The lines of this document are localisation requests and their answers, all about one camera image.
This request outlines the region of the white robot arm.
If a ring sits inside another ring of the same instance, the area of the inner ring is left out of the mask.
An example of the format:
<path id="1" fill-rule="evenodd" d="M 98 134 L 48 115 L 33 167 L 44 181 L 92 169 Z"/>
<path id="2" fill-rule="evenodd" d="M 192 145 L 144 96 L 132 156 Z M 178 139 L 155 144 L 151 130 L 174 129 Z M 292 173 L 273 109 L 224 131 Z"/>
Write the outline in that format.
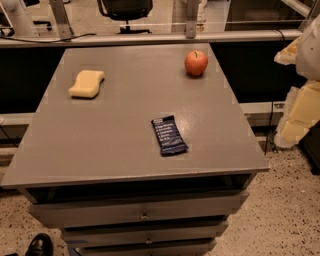
<path id="1" fill-rule="evenodd" d="M 320 26 L 313 22 L 274 61 L 295 64 L 297 74 L 307 79 L 300 89 L 292 87 L 287 94 L 274 137 L 278 147 L 291 148 L 320 120 Z"/>

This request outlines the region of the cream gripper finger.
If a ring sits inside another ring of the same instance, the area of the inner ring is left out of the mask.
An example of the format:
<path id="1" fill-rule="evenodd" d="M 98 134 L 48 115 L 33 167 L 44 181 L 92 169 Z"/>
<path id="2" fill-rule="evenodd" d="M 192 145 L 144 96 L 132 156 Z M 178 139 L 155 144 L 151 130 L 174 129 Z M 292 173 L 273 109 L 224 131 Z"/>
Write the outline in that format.
<path id="1" fill-rule="evenodd" d="M 320 82 L 308 80 L 301 88 L 287 94 L 274 143 L 280 148 L 298 144 L 320 120 Z"/>
<path id="2" fill-rule="evenodd" d="M 300 42 L 300 37 L 296 38 L 288 46 L 286 46 L 280 52 L 278 52 L 274 57 L 274 61 L 282 65 L 291 65 L 291 64 L 295 65 L 297 48 L 298 48 L 299 42 Z"/>

